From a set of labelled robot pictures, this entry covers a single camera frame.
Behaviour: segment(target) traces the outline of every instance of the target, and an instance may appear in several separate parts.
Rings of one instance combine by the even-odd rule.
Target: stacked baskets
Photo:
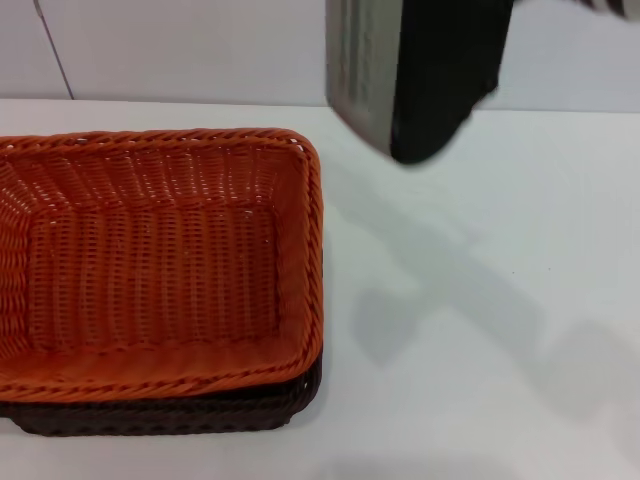
[[[285,130],[0,138],[0,414],[263,430],[321,376],[318,157]]]

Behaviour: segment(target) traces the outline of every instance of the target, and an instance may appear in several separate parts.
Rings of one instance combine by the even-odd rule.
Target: orange wicker basket
[[[0,400],[283,382],[321,346],[320,167],[305,138],[0,138]]]

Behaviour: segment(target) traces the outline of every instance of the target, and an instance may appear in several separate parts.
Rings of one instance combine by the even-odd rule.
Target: white wall
[[[324,102],[324,0],[41,0],[74,96]]]
[[[487,108],[640,112],[640,23],[568,0],[514,11],[497,96]]]
[[[0,98],[69,98],[31,0],[0,0]]]

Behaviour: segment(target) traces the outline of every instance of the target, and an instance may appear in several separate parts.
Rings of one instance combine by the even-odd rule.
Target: basket
[[[27,433],[48,437],[186,435],[273,430],[315,397],[321,356],[300,377],[277,385],[197,397],[103,403],[5,403],[0,414]]]
[[[193,396],[322,345],[319,162],[286,130],[0,138],[0,401]]]

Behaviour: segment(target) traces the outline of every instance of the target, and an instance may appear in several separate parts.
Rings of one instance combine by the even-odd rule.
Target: white table surface
[[[425,167],[326,108],[0,101],[0,134],[286,127],[323,166],[325,377],[267,433],[46,439],[2,478],[640,478],[640,115],[477,112]]]

